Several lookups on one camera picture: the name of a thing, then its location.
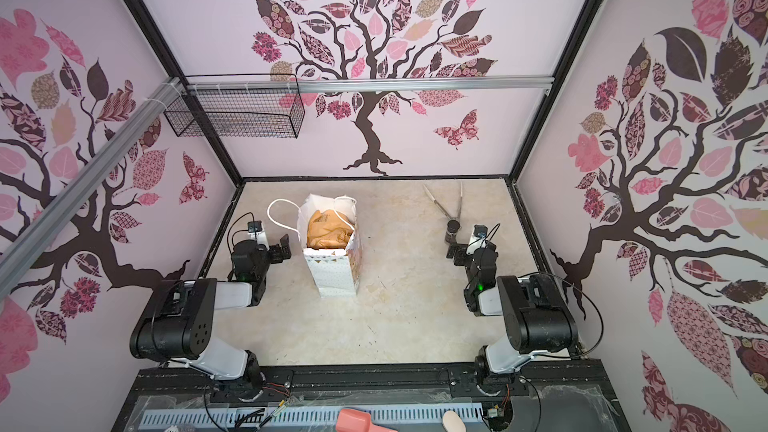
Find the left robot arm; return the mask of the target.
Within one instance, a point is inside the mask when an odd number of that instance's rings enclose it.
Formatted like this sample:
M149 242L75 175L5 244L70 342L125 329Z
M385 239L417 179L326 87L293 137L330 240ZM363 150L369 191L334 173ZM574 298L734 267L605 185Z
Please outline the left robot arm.
M233 246L233 270L226 281L161 281L131 333L132 356L190 367L219 382L261 388L265 378L256 355L217 337L214 313L258 306L270 266L291 256L287 235L274 245L248 239Z

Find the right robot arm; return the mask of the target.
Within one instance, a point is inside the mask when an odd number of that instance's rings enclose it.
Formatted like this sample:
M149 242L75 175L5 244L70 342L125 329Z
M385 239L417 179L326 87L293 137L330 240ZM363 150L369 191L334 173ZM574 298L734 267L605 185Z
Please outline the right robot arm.
M483 346L475 358L478 386L490 378L514 376L538 357L557 356L577 345L576 322L553 275L500 276L495 245L479 240L450 244L446 258L465 269L463 298L468 311L503 319L501 337Z

